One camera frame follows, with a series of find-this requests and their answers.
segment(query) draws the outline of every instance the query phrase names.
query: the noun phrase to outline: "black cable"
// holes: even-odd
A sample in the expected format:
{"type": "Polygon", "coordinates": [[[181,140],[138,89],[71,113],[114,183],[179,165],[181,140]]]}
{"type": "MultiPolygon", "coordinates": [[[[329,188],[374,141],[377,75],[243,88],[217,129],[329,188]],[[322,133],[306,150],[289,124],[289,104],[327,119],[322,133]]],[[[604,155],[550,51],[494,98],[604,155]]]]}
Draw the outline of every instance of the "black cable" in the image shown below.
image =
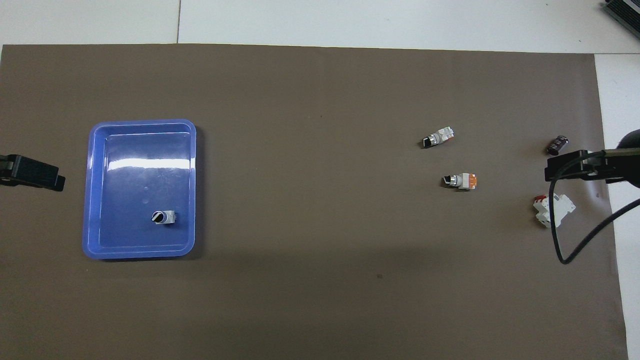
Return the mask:
{"type": "Polygon", "coordinates": [[[580,241],[578,246],[575,247],[573,252],[566,259],[564,258],[564,256],[562,255],[562,250],[560,249],[560,244],[558,242],[557,229],[556,229],[556,214],[554,213],[554,188],[556,187],[556,181],[560,180],[560,178],[562,178],[562,176],[564,175],[564,172],[566,172],[573,165],[580,163],[581,161],[584,161],[586,159],[603,158],[604,156],[605,156],[605,151],[601,150],[597,152],[591,152],[589,154],[580,156],[579,158],[575,158],[569,161],[568,163],[564,164],[560,169],[558,169],[554,178],[551,180],[551,183],[549,184],[549,215],[551,216],[551,235],[554,238],[554,247],[556,248],[556,255],[558,256],[558,260],[560,260],[560,262],[564,265],[571,263],[573,259],[575,259],[575,257],[578,255],[578,253],[580,253],[580,251],[582,251],[582,249],[585,246],[587,246],[589,241],[591,241],[591,239],[593,239],[602,229],[604,229],[605,226],[611,224],[613,220],[616,220],[620,216],[624,215],[626,212],[640,205],[640,199],[637,199],[636,201],[631,202],[630,204],[626,205],[625,207],[621,208],[615,213],[609,215],[606,219],[604,219],[596,227],[594,227],[593,230],[591,230],[591,232],[589,232],[589,234],[587,234],[587,236],[585,236],[585,238],[582,239],[582,241],[580,241]]]}

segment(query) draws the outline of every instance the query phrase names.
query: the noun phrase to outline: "white table surface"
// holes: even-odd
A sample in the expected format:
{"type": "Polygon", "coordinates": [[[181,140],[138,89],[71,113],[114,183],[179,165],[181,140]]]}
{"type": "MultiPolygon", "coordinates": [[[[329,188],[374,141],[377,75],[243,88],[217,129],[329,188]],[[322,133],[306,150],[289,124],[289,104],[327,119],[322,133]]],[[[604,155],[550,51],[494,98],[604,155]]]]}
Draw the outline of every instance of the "white table surface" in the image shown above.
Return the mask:
{"type": "MultiPolygon", "coordinates": [[[[605,146],[640,128],[640,39],[599,1],[0,1],[0,44],[176,42],[594,53],[605,146]]],[[[640,197],[626,183],[609,193],[614,211],[640,197]]],[[[628,353],[636,360],[639,220],[635,209],[614,225],[628,353]]]]}

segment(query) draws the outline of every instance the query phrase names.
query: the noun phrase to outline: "tray rim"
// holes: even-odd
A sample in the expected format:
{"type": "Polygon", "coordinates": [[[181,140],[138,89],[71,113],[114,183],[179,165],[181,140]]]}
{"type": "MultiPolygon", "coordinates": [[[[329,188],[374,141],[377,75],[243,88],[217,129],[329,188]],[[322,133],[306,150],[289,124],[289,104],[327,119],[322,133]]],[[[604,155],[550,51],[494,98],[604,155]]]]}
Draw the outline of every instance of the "tray rim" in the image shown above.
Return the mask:
{"type": "Polygon", "coordinates": [[[191,251],[195,244],[195,220],[196,220],[196,127],[187,119],[163,119],[163,120],[125,120],[125,121],[107,121],[100,122],[93,126],[89,133],[89,144],[87,152],[86,165],[86,182],[84,185],[84,218],[83,218],[83,251],[92,259],[143,259],[143,258],[168,258],[186,255],[191,251]],[[89,249],[90,226],[89,219],[91,216],[92,204],[92,179],[93,173],[93,157],[96,145],[97,131],[105,127],[128,127],[128,126],[144,126],[144,125],[163,125],[163,124],[182,124],[189,128],[190,145],[189,151],[191,159],[189,161],[189,210],[193,213],[193,221],[189,223],[188,242],[184,248],[180,250],[160,250],[160,251],[131,251],[131,252],[92,252],[89,249]]]}

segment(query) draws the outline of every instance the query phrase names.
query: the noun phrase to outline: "small dark component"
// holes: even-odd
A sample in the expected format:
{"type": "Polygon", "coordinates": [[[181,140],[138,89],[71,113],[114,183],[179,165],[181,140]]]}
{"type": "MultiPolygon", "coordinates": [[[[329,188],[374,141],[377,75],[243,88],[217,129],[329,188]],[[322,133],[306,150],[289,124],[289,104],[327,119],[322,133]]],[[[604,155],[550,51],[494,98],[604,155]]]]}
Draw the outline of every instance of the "small dark component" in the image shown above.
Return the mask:
{"type": "Polygon", "coordinates": [[[26,156],[0,155],[0,185],[26,185],[61,192],[65,177],[58,175],[58,168],[26,156]]]}
{"type": "Polygon", "coordinates": [[[451,126],[443,127],[435,133],[422,139],[422,147],[427,149],[428,147],[436,146],[440,143],[444,143],[453,138],[454,132],[451,126]]]}
{"type": "Polygon", "coordinates": [[[156,211],[154,216],[151,218],[153,222],[162,222],[164,220],[164,213],[162,211],[156,211]]]}
{"type": "Polygon", "coordinates": [[[549,147],[547,147],[547,152],[550,155],[557,156],[560,153],[560,150],[562,150],[562,148],[568,143],[569,139],[567,139],[566,136],[560,135],[551,142],[549,147]]]}

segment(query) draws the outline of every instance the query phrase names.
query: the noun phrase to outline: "blue plastic tray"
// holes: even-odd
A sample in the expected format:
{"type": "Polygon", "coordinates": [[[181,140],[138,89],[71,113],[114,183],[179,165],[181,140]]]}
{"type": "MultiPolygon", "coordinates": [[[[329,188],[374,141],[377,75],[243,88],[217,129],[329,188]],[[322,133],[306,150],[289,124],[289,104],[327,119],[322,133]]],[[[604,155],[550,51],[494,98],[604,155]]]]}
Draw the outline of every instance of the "blue plastic tray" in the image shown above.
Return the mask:
{"type": "Polygon", "coordinates": [[[93,259],[187,254],[195,241],[196,128],[188,120],[102,122],[91,130],[84,252],[93,259]],[[174,210],[174,224],[151,221],[174,210]]]}

